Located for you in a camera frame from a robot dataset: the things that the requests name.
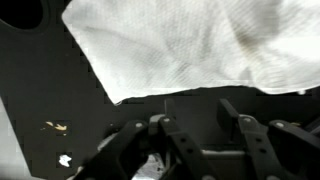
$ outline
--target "fabric texture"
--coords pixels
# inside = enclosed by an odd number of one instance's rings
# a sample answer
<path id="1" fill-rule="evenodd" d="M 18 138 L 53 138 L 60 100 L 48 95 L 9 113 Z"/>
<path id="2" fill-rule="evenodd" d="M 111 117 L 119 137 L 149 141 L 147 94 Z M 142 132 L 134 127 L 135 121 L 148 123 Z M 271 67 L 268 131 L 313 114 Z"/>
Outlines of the fabric texture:
<path id="1" fill-rule="evenodd" d="M 316 87 L 319 9 L 319 0 L 73 0 L 62 17 L 117 103 L 199 87 Z"/>

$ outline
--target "dark background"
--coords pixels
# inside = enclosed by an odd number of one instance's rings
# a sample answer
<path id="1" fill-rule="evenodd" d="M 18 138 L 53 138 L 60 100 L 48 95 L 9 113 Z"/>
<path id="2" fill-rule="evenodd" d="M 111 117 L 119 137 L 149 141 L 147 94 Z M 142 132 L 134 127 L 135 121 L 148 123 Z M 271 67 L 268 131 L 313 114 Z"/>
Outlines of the dark background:
<path id="1" fill-rule="evenodd" d="M 274 119 L 305 123 L 319 116 L 317 89 L 304 96 L 269 96 L 255 88 L 200 88 L 131 98 L 114 106 L 61 21 L 67 4 L 63 0 L 0 2 L 0 95 L 33 176 L 68 177 L 96 153 L 107 134 L 127 121 L 163 113 L 168 97 L 175 100 L 181 129 L 205 149 L 228 143 L 216 122 L 220 98 L 264 124 Z M 46 121 L 67 125 L 67 135 Z M 71 168 L 58 164 L 62 153 L 72 156 Z"/>

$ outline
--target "white towel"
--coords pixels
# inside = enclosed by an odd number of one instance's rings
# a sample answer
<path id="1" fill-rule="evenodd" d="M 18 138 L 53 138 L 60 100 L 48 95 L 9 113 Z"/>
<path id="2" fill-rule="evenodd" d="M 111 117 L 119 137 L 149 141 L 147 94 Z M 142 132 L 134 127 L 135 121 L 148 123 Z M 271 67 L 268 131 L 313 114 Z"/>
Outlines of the white towel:
<path id="1" fill-rule="evenodd" d="M 320 85 L 320 0 L 73 0 L 63 21 L 114 103 Z"/>

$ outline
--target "circular hole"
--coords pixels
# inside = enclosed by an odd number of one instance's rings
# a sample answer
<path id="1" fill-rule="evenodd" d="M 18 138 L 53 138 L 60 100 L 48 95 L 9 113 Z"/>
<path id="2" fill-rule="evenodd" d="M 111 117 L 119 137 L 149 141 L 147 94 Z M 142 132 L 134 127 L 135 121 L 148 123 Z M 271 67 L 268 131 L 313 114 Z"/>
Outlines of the circular hole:
<path id="1" fill-rule="evenodd" d="M 0 2 L 0 19 L 15 28 L 36 28 L 41 23 L 42 17 L 41 0 Z"/>
<path id="2" fill-rule="evenodd" d="M 263 154 L 267 153 L 267 151 L 265 149 L 259 149 L 259 151 Z"/>
<path id="3" fill-rule="evenodd" d="M 193 150 L 192 149 L 187 149 L 187 152 L 191 154 L 191 153 L 193 153 Z"/>

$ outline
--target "bolt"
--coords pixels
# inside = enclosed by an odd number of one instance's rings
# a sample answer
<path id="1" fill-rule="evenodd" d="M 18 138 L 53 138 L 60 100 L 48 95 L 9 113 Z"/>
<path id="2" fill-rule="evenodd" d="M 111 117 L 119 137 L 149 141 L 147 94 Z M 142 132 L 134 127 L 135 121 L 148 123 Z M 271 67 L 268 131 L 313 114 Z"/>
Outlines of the bolt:
<path id="1" fill-rule="evenodd" d="M 142 126 L 143 126 L 142 123 L 137 123 L 137 124 L 136 124 L 136 127 L 137 127 L 137 128 L 142 127 Z"/>
<path id="2" fill-rule="evenodd" d="M 266 178 L 266 180 L 280 180 L 280 178 L 271 175 L 271 176 L 268 176 L 268 177 Z"/>
<path id="3" fill-rule="evenodd" d="M 210 175 L 205 175 L 202 177 L 202 180 L 216 180 L 216 179 Z"/>
<path id="4" fill-rule="evenodd" d="M 244 118 L 244 121 L 251 122 L 251 119 L 250 118 Z"/>
<path id="5" fill-rule="evenodd" d="M 278 127 L 284 127 L 284 124 L 283 124 L 283 123 L 276 123 L 276 125 L 277 125 Z"/>

